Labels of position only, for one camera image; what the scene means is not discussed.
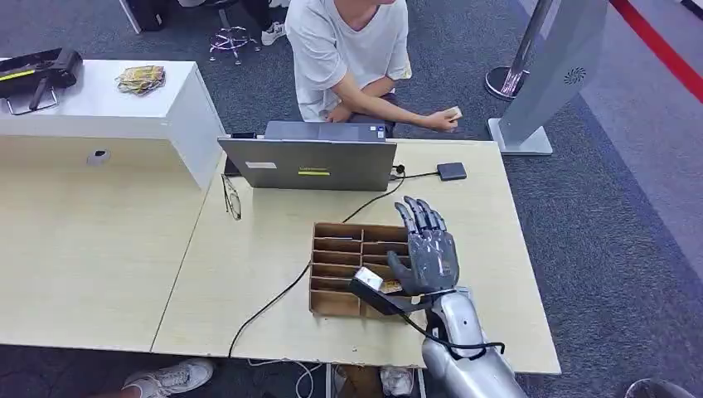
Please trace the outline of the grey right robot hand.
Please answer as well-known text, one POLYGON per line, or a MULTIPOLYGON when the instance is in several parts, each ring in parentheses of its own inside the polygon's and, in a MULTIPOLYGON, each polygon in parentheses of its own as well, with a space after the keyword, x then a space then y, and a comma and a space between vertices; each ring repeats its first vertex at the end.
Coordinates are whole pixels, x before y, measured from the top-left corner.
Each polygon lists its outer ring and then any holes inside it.
POLYGON ((394 204, 407 230, 410 263, 393 250, 387 262, 409 295, 454 289, 459 279, 457 247, 444 218, 428 202, 405 196, 394 204))

